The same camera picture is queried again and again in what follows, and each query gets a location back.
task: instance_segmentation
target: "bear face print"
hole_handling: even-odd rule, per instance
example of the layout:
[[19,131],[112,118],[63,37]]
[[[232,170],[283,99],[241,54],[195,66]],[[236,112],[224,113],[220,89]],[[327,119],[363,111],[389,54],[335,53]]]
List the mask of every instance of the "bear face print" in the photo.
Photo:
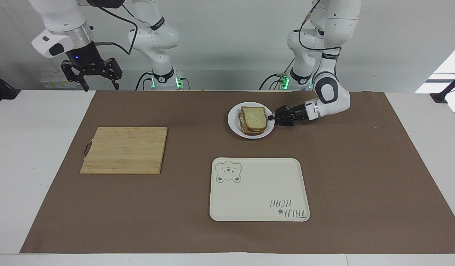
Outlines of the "bear face print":
[[217,173],[216,181],[219,183],[224,182],[224,180],[234,181],[234,183],[241,181],[242,165],[238,162],[217,163],[214,168]]

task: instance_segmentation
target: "bread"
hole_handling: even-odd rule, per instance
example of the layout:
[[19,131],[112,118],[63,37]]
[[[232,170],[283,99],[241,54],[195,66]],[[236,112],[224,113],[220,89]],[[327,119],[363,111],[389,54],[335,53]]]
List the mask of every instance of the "bread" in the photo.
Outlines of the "bread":
[[249,136],[256,136],[264,133],[267,125],[265,108],[263,107],[241,107],[239,114],[242,132]]

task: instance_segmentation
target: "brown table mat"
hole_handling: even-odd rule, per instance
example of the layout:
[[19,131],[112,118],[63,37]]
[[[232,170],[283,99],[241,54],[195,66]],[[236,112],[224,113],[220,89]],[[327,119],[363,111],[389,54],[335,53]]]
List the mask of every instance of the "brown table mat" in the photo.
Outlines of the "brown table mat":
[[[274,110],[312,92],[98,91],[22,253],[455,253],[455,217],[383,93],[251,141],[227,125],[244,101]],[[80,175],[100,126],[166,126],[161,175]],[[215,222],[217,157],[300,161],[307,222]]]

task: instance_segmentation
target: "green light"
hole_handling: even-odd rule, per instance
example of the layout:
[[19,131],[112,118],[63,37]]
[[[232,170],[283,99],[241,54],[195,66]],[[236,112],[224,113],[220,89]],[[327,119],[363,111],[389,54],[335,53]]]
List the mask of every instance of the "green light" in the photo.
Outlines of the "green light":
[[176,77],[175,79],[176,79],[176,86],[178,87],[178,89],[183,88],[183,82],[180,81],[180,79],[178,77]]
[[283,76],[285,78],[285,80],[283,80],[283,84],[282,84],[282,89],[288,89],[288,84],[290,83],[290,79],[286,76]]

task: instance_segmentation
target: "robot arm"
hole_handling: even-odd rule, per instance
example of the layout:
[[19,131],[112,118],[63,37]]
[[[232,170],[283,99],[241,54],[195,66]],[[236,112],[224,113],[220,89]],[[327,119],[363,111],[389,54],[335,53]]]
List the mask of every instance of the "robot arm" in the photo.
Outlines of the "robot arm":
[[[77,0],[29,0],[45,24],[45,30],[32,41],[32,45],[47,58],[66,53],[69,60],[64,60],[61,69],[68,81],[80,83],[85,91],[89,86],[85,75],[99,75],[110,79],[116,89],[116,83],[122,77],[122,70],[114,58],[101,59],[94,45],[86,19],[81,14]],[[108,3],[121,6],[124,0],[89,1],[107,7]]]
[[[61,68],[69,81],[80,83],[87,91],[89,86],[84,75],[100,75],[116,83],[122,77],[122,70],[114,58],[101,59],[93,41],[86,19],[78,5],[119,8],[125,0],[29,0],[41,15],[45,30],[32,41],[33,47],[47,58],[66,53],[69,60]],[[136,19],[150,25],[137,32],[134,49],[143,53],[150,61],[155,77],[154,86],[179,88],[178,71],[173,68],[170,56],[162,49],[178,46],[180,36],[163,18],[156,0],[132,0]],[[135,30],[129,32],[134,39]]]
[[[137,20],[150,26],[139,29],[134,49],[149,60],[154,77],[153,86],[179,88],[181,73],[173,68],[170,56],[163,49],[177,47],[180,35],[165,21],[156,0],[132,0],[132,3]],[[132,40],[134,34],[134,31],[129,32],[128,39]]]
[[[336,76],[336,62],[341,45],[356,29],[362,0],[313,0],[310,17],[316,29],[295,30],[288,36],[288,47],[295,54],[295,64],[289,73],[290,86],[307,89],[311,83],[317,98],[292,109],[282,106],[270,117],[278,125],[292,126],[295,120],[315,120],[322,116],[346,111],[350,107],[349,92]],[[310,52],[322,52],[320,66],[312,74],[315,60]]]

